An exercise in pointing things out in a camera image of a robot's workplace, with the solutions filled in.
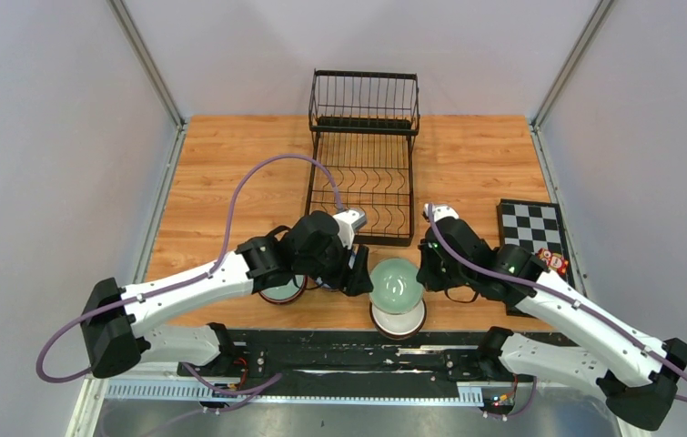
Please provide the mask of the celadon bowl brown rim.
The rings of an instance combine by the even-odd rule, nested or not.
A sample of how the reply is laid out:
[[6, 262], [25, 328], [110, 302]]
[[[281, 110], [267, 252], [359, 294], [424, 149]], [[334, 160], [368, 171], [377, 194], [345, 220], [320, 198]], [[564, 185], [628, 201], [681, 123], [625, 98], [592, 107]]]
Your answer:
[[370, 302], [387, 314], [405, 314], [423, 299], [424, 288], [417, 281], [418, 267], [403, 258], [380, 261], [369, 276], [373, 290]]

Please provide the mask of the black wire dish rack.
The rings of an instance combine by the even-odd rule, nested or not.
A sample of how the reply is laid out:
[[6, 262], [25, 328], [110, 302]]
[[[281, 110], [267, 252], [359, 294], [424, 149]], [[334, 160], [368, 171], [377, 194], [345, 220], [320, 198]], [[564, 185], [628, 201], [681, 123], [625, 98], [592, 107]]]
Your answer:
[[407, 247], [415, 234], [412, 152], [420, 128], [415, 73], [317, 69], [308, 103], [312, 157], [305, 210], [365, 212], [356, 242]]

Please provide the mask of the blue floral bowl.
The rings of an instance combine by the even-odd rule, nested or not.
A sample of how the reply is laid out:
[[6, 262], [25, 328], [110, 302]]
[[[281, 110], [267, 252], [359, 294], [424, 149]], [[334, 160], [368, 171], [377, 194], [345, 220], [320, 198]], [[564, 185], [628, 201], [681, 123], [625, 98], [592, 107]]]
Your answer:
[[326, 291], [343, 291], [345, 285], [340, 275], [327, 275], [313, 279], [315, 288]]

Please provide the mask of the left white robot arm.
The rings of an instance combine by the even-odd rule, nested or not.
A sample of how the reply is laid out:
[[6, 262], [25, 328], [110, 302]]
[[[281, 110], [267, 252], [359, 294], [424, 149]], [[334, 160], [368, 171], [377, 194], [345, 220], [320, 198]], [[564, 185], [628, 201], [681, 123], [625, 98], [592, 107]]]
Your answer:
[[360, 209], [314, 211], [291, 228], [241, 243], [211, 265], [126, 286], [114, 278], [100, 280], [80, 323], [91, 374], [106, 379], [140, 363], [175, 361], [204, 366], [215, 376], [229, 374], [236, 352], [222, 326], [185, 328], [170, 320], [223, 300], [282, 287], [298, 290], [304, 279], [349, 296], [370, 293], [369, 251], [354, 244], [366, 222]]

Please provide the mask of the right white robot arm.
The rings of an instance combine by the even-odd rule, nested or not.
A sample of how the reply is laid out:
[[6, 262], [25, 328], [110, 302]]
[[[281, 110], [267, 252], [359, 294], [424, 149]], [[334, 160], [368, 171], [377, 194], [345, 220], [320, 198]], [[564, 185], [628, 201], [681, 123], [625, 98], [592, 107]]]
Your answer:
[[676, 399], [687, 365], [687, 344], [660, 340], [612, 316], [584, 297], [534, 253], [517, 245], [491, 248], [448, 206], [428, 204], [419, 244], [417, 280], [426, 290], [469, 287], [542, 320], [571, 347], [492, 327], [478, 346], [482, 376], [508, 372], [555, 381], [604, 401], [618, 418], [658, 430]]

